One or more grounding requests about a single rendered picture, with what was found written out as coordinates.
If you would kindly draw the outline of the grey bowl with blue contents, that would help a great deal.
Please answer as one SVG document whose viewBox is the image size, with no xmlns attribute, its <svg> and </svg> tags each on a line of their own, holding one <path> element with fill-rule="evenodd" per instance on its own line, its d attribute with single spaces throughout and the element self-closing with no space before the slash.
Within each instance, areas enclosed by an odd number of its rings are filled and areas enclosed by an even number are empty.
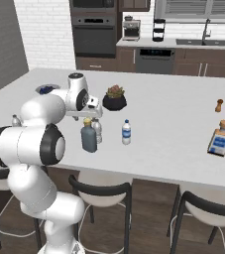
<svg viewBox="0 0 225 254">
<path fill-rule="evenodd" d="M 43 84 L 36 88 L 36 92 L 39 95 L 48 94 L 54 89 L 60 89 L 60 86 L 57 84 Z"/>
</svg>

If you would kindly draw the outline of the black blender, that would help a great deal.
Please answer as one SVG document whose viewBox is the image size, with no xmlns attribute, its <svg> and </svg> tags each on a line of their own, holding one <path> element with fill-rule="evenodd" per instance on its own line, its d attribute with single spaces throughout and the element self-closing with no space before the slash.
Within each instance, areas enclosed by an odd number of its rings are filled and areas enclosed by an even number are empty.
<svg viewBox="0 0 225 254">
<path fill-rule="evenodd" d="M 153 23 L 153 41 L 162 42 L 165 38 L 165 19 L 155 19 Z"/>
</svg>

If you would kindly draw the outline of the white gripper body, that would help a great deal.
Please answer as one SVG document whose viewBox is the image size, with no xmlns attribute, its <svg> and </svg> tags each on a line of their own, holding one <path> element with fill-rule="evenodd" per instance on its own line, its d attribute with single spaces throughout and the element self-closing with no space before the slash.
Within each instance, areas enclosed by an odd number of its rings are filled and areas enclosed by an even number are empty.
<svg viewBox="0 0 225 254">
<path fill-rule="evenodd" d="M 67 111 L 66 116 L 76 117 L 90 117 L 90 118 L 101 118 L 103 110 L 101 107 L 88 108 L 85 107 L 81 111 Z"/>
</svg>

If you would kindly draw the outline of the dark blue glass bottle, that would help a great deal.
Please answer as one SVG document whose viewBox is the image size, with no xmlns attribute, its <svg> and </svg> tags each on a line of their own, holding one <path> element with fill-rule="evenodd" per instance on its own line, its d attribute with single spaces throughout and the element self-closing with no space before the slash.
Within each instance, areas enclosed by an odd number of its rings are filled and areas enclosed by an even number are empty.
<svg viewBox="0 0 225 254">
<path fill-rule="evenodd" d="M 84 126 L 81 128 L 82 149 L 89 153 L 97 151 L 96 132 L 91 126 L 91 119 L 86 117 L 83 119 Z"/>
</svg>

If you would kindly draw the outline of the brown wall cupboard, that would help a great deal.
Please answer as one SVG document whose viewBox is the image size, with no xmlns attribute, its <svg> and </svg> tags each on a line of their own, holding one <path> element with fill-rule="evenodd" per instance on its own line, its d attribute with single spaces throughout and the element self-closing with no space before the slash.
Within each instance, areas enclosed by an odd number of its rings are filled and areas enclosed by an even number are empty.
<svg viewBox="0 0 225 254">
<path fill-rule="evenodd" d="M 121 12 L 149 12 L 151 0 L 119 0 Z"/>
</svg>

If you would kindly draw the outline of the black microwave oven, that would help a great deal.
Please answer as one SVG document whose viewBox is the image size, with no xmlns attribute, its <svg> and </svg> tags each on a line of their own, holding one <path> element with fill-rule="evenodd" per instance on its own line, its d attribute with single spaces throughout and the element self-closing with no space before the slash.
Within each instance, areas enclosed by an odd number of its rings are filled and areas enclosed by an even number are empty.
<svg viewBox="0 0 225 254">
<path fill-rule="evenodd" d="M 75 8 L 104 9 L 113 8 L 115 0 L 71 0 Z"/>
</svg>

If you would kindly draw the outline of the flat blue-label glass bottle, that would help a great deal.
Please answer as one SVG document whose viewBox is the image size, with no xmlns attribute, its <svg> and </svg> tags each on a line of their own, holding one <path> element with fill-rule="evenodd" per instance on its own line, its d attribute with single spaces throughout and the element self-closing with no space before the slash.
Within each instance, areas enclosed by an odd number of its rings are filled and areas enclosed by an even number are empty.
<svg viewBox="0 0 225 254">
<path fill-rule="evenodd" d="M 210 154 L 225 156 L 225 120 L 219 123 L 219 128 L 215 129 L 208 145 L 207 152 Z"/>
</svg>

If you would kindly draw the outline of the dark grey dishwasher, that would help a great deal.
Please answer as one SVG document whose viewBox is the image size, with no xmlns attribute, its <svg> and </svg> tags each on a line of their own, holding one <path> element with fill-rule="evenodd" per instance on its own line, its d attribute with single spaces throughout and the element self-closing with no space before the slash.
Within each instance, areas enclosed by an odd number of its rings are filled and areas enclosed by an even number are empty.
<svg viewBox="0 0 225 254">
<path fill-rule="evenodd" d="M 138 48 L 136 51 L 136 72 L 172 74 L 175 49 Z"/>
</svg>

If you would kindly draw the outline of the window with blinds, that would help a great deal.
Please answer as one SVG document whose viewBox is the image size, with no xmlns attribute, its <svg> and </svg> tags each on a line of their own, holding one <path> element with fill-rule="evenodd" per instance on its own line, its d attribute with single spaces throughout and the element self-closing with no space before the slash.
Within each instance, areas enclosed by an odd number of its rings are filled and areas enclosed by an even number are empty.
<svg viewBox="0 0 225 254">
<path fill-rule="evenodd" d="M 225 22 L 225 0 L 155 0 L 154 16 L 168 22 Z"/>
</svg>

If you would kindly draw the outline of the small clear grey-capped bottle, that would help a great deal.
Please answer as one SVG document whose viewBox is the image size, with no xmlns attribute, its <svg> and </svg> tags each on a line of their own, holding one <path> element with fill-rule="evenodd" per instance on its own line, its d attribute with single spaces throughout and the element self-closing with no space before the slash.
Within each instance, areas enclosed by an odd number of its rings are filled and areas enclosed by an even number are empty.
<svg viewBox="0 0 225 254">
<path fill-rule="evenodd" d="M 14 115 L 12 116 L 12 125 L 13 125 L 14 127 L 20 127 L 20 126 L 22 125 L 20 119 L 17 117 L 16 114 L 14 114 Z"/>
</svg>

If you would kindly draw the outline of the blue-label plastic water bottle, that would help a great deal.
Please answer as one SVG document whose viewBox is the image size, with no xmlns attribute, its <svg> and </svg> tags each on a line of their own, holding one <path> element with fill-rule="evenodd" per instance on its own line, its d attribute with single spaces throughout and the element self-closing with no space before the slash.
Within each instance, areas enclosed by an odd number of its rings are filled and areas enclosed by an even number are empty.
<svg viewBox="0 0 225 254">
<path fill-rule="evenodd" d="M 126 119 L 122 126 L 122 143 L 129 145 L 131 143 L 131 125 L 129 120 Z"/>
</svg>

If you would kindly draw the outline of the brown base cupboards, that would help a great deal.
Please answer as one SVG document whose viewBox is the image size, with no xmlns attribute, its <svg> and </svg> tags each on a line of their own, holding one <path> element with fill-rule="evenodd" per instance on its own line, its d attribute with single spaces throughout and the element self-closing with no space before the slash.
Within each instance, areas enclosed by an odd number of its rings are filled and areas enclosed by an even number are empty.
<svg viewBox="0 0 225 254">
<path fill-rule="evenodd" d="M 77 69 L 136 72 L 138 48 L 118 47 L 114 59 L 75 59 Z M 173 75 L 225 77 L 225 49 L 176 48 Z"/>
</svg>

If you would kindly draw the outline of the black wall oven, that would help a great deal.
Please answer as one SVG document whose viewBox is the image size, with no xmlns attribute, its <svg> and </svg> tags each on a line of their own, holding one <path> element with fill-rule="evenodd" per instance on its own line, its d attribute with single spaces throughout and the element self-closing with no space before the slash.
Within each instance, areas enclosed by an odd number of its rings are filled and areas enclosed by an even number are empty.
<svg viewBox="0 0 225 254">
<path fill-rule="evenodd" d="M 71 19 L 74 52 L 82 58 L 114 59 L 116 23 L 111 16 L 73 16 Z"/>
</svg>

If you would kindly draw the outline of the clear plastic bottle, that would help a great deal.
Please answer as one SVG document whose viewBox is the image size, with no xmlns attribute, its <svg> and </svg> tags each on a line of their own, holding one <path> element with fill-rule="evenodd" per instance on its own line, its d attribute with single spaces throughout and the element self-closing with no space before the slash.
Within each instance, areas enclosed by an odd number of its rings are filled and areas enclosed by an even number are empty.
<svg viewBox="0 0 225 254">
<path fill-rule="evenodd" d="M 96 132 L 97 143 L 100 144 L 102 142 L 102 126 L 98 119 L 96 118 L 92 119 L 92 127 Z"/>
</svg>

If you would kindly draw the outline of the silver coffee machine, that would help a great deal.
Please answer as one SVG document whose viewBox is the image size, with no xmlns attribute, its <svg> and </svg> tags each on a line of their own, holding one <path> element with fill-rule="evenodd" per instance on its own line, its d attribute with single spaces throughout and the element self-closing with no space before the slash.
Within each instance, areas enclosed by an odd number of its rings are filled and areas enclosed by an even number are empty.
<svg viewBox="0 0 225 254">
<path fill-rule="evenodd" d="M 138 41 L 140 39 L 140 20 L 135 20 L 132 16 L 126 16 L 122 26 L 124 41 Z"/>
</svg>

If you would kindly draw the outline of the grey sink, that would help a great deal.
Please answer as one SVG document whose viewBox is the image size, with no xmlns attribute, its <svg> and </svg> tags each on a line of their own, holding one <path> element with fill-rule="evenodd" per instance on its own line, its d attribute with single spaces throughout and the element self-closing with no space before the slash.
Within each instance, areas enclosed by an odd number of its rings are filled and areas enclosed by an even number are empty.
<svg viewBox="0 0 225 254">
<path fill-rule="evenodd" d="M 192 46 L 219 46 L 225 47 L 225 40 L 188 40 L 188 39 L 176 39 L 177 45 L 192 45 Z"/>
</svg>

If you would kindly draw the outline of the plant in black pot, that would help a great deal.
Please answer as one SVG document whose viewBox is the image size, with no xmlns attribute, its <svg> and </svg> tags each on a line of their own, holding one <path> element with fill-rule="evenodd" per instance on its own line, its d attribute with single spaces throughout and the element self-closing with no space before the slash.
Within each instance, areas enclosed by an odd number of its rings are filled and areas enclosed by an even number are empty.
<svg viewBox="0 0 225 254">
<path fill-rule="evenodd" d="M 127 105 L 125 90 L 118 84 L 109 87 L 103 97 L 102 104 L 109 111 L 119 111 Z"/>
</svg>

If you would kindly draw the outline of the grey tap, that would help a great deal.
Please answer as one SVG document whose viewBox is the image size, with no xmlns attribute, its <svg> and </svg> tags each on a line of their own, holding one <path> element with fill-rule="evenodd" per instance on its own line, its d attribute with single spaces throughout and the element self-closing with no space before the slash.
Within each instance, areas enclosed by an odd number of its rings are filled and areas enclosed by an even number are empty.
<svg viewBox="0 0 225 254">
<path fill-rule="evenodd" d="M 210 37 L 210 35 L 207 34 L 207 28 L 208 28 L 208 25 L 210 24 L 210 22 L 211 22 L 210 19 L 206 19 L 206 21 L 205 21 L 205 26 L 204 26 L 204 30 L 202 33 L 202 39 L 201 39 L 202 42 L 204 42 L 207 37 Z"/>
</svg>

